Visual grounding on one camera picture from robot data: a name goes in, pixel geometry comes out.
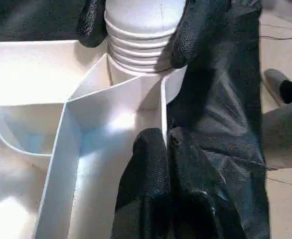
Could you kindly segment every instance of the compartment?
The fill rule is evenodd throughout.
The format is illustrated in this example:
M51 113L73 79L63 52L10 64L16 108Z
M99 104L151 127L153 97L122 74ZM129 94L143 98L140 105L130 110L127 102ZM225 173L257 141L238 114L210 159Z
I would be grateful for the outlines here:
M104 90L135 77L134 72L121 68L115 61L104 54L99 61L86 73L83 81L70 97L70 100L89 93Z
M0 106L0 138L19 153L34 156L46 170L52 154L63 104Z
M32 156L18 153L0 140L0 238L32 236L46 172L25 163Z
M71 98L63 109L35 239L111 237L118 184L134 139L148 127L162 128L165 139L166 104L178 94L184 72L136 76Z

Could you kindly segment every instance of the black sock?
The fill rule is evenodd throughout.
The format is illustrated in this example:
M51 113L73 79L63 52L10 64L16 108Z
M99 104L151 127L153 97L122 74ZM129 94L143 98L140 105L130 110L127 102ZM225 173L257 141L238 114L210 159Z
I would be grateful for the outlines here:
M280 85L280 96L286 104L292 103L292 82L285 80Z

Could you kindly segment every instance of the gray shoe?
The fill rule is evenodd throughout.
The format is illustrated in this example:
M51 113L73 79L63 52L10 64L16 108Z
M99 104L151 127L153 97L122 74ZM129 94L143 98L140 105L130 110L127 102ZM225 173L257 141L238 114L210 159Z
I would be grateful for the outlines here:
M275 69L268 69L264 72L262 81L269 91L270 95L275 99L278 105L286 105L280 96L280 85L283 81L288 80L282 72Z

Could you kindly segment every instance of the ribbed white cylinder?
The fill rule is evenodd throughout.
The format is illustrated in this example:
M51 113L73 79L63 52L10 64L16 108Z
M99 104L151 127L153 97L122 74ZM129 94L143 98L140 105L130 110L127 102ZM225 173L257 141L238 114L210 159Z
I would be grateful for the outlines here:
M122 67L155 73L171 68L170 38L185 0L109 0L104 14L109 54Z

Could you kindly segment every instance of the tiled floor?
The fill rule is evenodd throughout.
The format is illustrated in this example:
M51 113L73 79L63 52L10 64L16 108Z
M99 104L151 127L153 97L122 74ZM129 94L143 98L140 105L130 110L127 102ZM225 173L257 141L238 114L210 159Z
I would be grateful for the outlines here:
M261 24L261 35L292 37L292 23L279 19L268 12L263 13ZM268 68L276 68L292 80L292 40L262 39L261 66L262 71ZM278 105L267 89L262 87L263 113L277 108ZM267 158L266 154L266 160L275 160L276 165L280 165L279 168L282 168L268 172L267 190L271 210L272 238L292 239L292 164L287 164L287 159L283 159L280 154L275 157L274 159Z

